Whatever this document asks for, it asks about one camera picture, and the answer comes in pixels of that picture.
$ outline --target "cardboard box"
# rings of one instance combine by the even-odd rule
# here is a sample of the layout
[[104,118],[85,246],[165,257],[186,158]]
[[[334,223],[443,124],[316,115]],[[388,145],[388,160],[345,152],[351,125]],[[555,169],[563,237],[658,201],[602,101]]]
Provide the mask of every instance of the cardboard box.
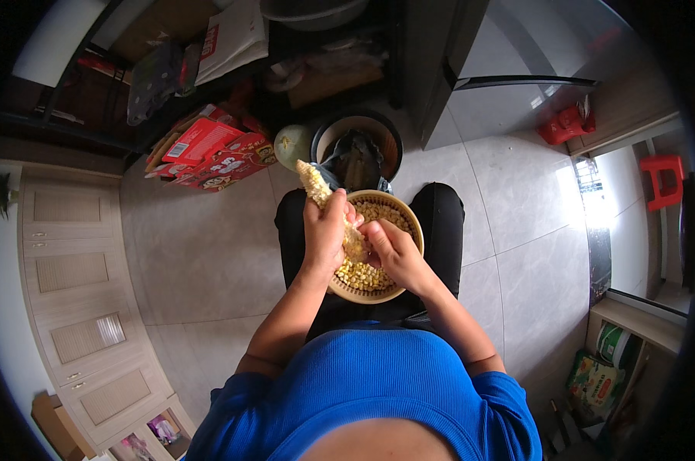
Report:
[[76,428],[57,395],[48,395],[45,391],[38,394],[33,399],[30,414],[61,459],[81,461],[85,456],[92,459],[97,455]]
[[218,192],[276,162],[273,144],[260,133],[243,134],[227,145],[217,143],[207,157],[198,167],[182,172],[166,187],[178,184]]
[[148,174],[146,179],[150,178],[176,178],[178,174],[185,171],[193,170],[192,167],[181,163],[161,163]]
[[202,117],[170,146],[162,160],[195,167],[205,161],[216,144],[229,144],[243,134],[227,124]]
[[162,41],[189,42],[207,29],[209,18],[216,14],[219,8],[212,0],[157,0],[132,21],[110,49],[136,63]]

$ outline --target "floor tile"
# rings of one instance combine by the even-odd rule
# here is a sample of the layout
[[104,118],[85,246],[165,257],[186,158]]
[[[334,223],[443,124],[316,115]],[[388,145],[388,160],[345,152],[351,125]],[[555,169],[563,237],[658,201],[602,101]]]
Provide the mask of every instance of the floor tile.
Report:
[[504,313],[495,257],[467,265],[460,270],[458,300],[481,325],[503,358]]
[[465,205],[463,224],[463,265],[493,256],[488,220],[473,169],[462,144],[434,151],[405,152],[398,174],[391,181],[395,195],[411,203],[427,183],[452,186]]
[[611,288],[642,296],[647,291],[647,205],[639,198],[611,221]]
[[211,389],[223,387],[232,376],[253,333],[265,318],[262,315],[184,324],[194,356]]
[[616,216],[644,197],[642,176],[631,146],[596,156],[598,176],[610,216]]
[[299,175],[280,163],[268,167],[268,176],[271,181],[271,187],[273,188],[273,198],[276,207],[278,207],[278,204],[287,192],[297,189],[298,187],[303,187],[299,180]]
[[198,426],[209,411],[213,387],[199,366],[184,325],[150,325],[146,329],[163,373]]
[[147,325],[269,313],[285,290],[268,171],[221,192],[122,179],[131,279]]
[[524,382],[561,363],[551,357],[572,357],[583,345],[585,329],[581,334],[577,328],[588,315],[586,230],[565,227],[496,258],[504,303],[505,365],[510,375]]
[[573,368],[575,354],[582,348],[588,328],[588,317],[568,330],[559,332],[561,338],[555,349],[543,358],[544,366],[532,369],[519,381],[527,392],[527,405],[544,433],[555,431],[555,418],[550,399],[562,405],[566,399],[566,388],[570,370]]
[[533,131],[465,143],[496,253],[569,224],[584,226],[573,164]]

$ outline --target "red cardboard box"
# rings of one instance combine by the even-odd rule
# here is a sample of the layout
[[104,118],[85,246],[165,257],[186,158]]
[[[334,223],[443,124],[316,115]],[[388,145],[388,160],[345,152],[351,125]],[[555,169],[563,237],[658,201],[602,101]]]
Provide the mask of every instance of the red cardboard box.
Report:
[[193,170],[193,168],[182,163],[164,163],[158,165],[153,171],[146,174],[146,179],[155,178],[156,176],[161,178],[175,178],[178,174],[186,170]]
[[227,146],[216,143],[205,157],[199,166],[180,172],[170,184],[218,192],[276,162],[273,144],[260,133],[243,134]]
[[243,134],[227,124],[201,118],[178,138],[162,160],[195,167],[205,160],[206,154],[212,151],[215,144],[230,143]]

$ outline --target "plastic bag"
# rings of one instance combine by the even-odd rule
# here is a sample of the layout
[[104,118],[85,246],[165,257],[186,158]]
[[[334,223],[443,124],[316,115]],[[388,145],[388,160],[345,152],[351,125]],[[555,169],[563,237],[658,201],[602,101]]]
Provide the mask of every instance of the plastic bag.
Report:
[[384,156],[371,136],[348,130],[335,143],[332,154],[321,164],[311,163],[329,184],[330,189],[344,188],[348,193],[374,189],[393,195],[391,184],[381,176]]

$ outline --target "barcode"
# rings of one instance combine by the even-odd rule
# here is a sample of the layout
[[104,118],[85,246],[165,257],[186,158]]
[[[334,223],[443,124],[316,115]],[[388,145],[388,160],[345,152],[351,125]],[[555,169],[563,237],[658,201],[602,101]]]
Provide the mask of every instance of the barcode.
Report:
[[174,145],[168,152],[167,156],[174,157],[176,159],[178,156],[184,153],[187,147],[189,147],[189,144],[176,143],[176,145]]

